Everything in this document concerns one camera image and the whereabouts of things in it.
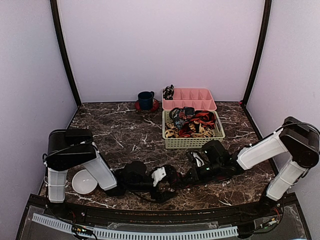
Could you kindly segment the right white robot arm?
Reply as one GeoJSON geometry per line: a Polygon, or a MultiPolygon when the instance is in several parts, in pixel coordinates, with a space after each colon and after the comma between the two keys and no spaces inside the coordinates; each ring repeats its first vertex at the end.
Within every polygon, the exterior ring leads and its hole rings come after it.
{"type": "Polygon", "coordinates": [[[186,155],[195,166],[187,173],[191,184],[224,181],[240,175],[254,166],[287,154],[288,160],[275,178],[264,188],[255,213],[266,217],[288,189],[304,178],[320,160],[320,131],[310,123],[289,116],[268,136],[230,154],[218,140],[202,146],[204,157],[197,151],[186,155]]]}

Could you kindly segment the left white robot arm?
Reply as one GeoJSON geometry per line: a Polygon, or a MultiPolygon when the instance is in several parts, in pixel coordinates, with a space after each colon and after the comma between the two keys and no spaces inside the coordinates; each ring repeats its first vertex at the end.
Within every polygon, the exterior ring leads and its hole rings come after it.
{"type": "Polygon", "coordinates": [[[111,170],[88,129],[53,130],[42,161],[47,169],[50,208],[60,218],[67,218],[71,213],[70,206],[64,202],[65,185],[68,170],[77,166],[83,166],[110,197],[123,196],[126,192],[135,195],[144,192],[150,194],[149,202],[164,203],[176,196],[175,191],[160,191],[158,186],[162,180],[170,183],[176,177],[172,166],[164,165],[147,174],[143,162],[133,161],[121,169],[111,170]]]}

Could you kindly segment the red navy striped tie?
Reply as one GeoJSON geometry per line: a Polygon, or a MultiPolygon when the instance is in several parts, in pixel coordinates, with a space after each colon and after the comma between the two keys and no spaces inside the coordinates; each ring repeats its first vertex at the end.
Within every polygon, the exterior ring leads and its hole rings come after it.
{"type": "Polygon", "coordinates": [[[225,175],[211,176],[205,179],[194,179],[188,176],[180,176],[175,182],[171,183],[170,186],[175,190],[191,189],[194,187],[205,186],[208,184],[219,184],[224,181],[230,180],[232,177],[225,175]]]}

